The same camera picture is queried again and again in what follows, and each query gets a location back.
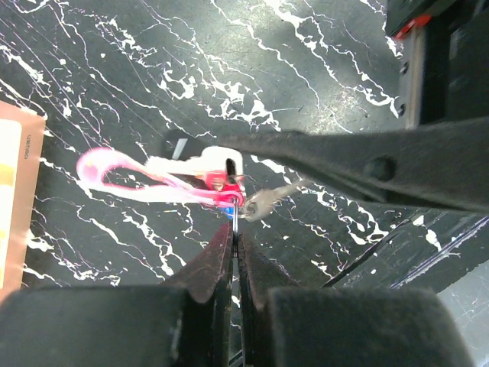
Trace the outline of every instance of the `red clip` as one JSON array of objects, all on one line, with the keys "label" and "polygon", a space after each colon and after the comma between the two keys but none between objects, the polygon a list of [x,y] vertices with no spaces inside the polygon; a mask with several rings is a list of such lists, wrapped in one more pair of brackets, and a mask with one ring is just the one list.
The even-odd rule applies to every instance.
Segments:
[{"label": "red clip", "polygon": [[[209,188],[209,190],[215,190],[221,193],[221,196],[219,197],[221,201],[227,201],[229,203],[232,203],[233,199],[235,198],[235,195],[232,194],[226,195],[226,193],[227,192],[232,193],[233,191],[242,192],[242,187],[238,182],[236,183],[229,182],[228,175],[225,171],[207,172],[204,175],[203,180],[206,182],[206,186]],[[242,206],[244,203],[245,202],[244,200],[242,200],[242,198],[238,199],[239,206]]]},{"label": "red clip", "polygon": [[408,24],[406,24],[403,29],[399,31],[398,34],[394,36],[394,40],[403,40],[406,34],[409,33],[413,27],[424,27],[430,20],[432,16],[428,14],[420,15],[418,18],[413,19]]}]

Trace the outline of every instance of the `pink strap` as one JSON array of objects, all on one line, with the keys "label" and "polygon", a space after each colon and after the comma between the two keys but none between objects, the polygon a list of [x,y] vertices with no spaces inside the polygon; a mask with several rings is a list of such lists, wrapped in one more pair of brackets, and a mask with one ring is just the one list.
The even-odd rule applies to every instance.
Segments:
[{"label": "pink strap", "polygon": [[[140,172],[163,184],[135,189],[103,182],[105,175],[118,167]],[[76,172],[81,183],[89,189],[113,193],[143,202],[201,203],[217,207],[233,206],[234,197],[238,199],[239,206],[245,202],[244,195],[240,190],[196,189],[170,173],[159,172],[155,174],[128,155],[111,148],[94,148],[87,151],[78,160]]]}]

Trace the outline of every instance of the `cardboard box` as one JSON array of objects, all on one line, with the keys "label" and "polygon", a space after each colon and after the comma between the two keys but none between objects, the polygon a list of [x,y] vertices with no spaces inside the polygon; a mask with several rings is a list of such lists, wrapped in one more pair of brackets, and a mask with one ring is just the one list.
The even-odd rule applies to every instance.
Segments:
[{"label": "cardboard box", "polygon": [[0,101],[0,302],[21,286],[45,125]]}]

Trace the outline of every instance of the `metal wire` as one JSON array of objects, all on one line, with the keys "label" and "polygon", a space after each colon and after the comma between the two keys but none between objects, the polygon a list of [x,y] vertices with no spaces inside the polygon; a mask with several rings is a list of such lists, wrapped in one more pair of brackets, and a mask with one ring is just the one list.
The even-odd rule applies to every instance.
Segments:
[{"label": "metal wire", "polygon": [[237,238],[238,237],[238,211],[239,211],[237,198],[234,200],[234,205],[235,206],[232,212],[232,233],[235,236],[235,238]]}]

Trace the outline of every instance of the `key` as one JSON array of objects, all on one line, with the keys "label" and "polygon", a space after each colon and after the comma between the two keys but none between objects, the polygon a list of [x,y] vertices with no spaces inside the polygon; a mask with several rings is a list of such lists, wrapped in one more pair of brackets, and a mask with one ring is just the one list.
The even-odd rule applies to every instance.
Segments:
[{"label": "key", "polygon": [[296,192],[297,187],[307,186],[309,180],[298,180],[290,185],[278,187],[276,189],[263,189],[252,195],[242,211],[242,218],[249,222],[263,219],[274,211],[274,204],[281,201],[285,196]]}]

